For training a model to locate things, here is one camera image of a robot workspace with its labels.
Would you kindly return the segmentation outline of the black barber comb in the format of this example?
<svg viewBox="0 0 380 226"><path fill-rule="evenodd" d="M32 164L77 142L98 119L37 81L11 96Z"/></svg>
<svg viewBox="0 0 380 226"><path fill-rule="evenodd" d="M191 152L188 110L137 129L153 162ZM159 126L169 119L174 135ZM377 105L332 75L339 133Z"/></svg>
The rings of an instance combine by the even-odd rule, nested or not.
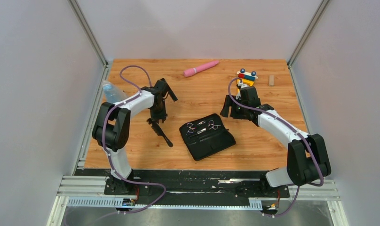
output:
<svg viewBox="0 0 380 226"><path fill-rule="evenodd" d="M167 90L167 94L171 97L171 99L176 102L178 100L177 96L175 95L175 93L173 92L173 90L171 89L171 87L169 86L169 84L167 83L166 84L166 90Z"/></svg>

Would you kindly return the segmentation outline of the silver thinning scissors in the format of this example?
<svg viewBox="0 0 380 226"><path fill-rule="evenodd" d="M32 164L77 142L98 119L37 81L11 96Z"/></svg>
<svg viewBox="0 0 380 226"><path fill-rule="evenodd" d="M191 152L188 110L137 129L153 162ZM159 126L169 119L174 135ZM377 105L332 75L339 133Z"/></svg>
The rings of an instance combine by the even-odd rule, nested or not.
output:
<svg viewBox="0 0 380 226"><path fill-rule="evenodd" d="M203 128L203 129L197 131L197 134L200 134L200 133L206 132L207 130L217 130L219 127L221 127L220 124L215 124L214 120L210 120L210 121L208 122L208 126L207 126L207 128Z"/></svg>

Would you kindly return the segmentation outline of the black zip tool case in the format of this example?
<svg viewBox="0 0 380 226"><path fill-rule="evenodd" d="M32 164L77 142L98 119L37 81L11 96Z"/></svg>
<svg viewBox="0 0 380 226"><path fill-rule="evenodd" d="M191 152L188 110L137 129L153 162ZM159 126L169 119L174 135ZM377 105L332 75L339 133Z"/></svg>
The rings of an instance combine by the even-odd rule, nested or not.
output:
<svg viewBox="0 0 380 226"><path fill-rule="evenodd" d="M221 127L217 130L207 130L206 132L197 134L197 131L207 128L210 120L214 120L215 124L220 124ZM193 134L186 135L188 131L187 123L179 128L182 139L193 160L200 161L236 144L233 135L224 127L222 119L218 114L213 113L190 122L196 124L201 121L206 122L200 125Z"/></svg>

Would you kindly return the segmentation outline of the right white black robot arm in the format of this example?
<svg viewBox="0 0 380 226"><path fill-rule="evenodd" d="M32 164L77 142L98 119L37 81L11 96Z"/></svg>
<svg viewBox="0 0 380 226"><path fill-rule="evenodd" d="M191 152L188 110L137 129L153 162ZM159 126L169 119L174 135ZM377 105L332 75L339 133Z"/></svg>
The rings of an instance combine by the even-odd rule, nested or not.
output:
<svg viewBox="0 0 380 226"><path fill-rule="evenodd" d="M287 147L286 166L265 174L259 183L264 196L272 196L279 186L322 186L331 173L331 166L323 137L304 132L281 117L269 104L262 104L255 87L240 89L240 98L226 95L220 113L223 117L249 120L265 129Z"/></svg>

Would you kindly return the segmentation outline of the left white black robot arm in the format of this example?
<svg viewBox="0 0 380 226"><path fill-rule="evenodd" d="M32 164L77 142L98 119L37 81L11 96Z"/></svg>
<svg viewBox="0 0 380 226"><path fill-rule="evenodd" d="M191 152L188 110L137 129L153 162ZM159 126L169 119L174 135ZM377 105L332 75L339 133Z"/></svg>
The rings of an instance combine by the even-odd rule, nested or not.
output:
<svg viewBox="0 0 380 226"><path fill-rule="evenodd" d="M164 78L157 80L154 86L143 87L140 91L120 102L104 102L100 106L92 137L105 150L110 166L111 175L118 179L117 189L122 194L130 194L135 188L135 182L131 179L133 169L128 163L125 146L129 139L130 121L138 113L148 109L150 118L147 123L154 132L163 137L169 147L173 143L164 134L159 126L167 118L166 96L173 101L177 97Z"/></svg>

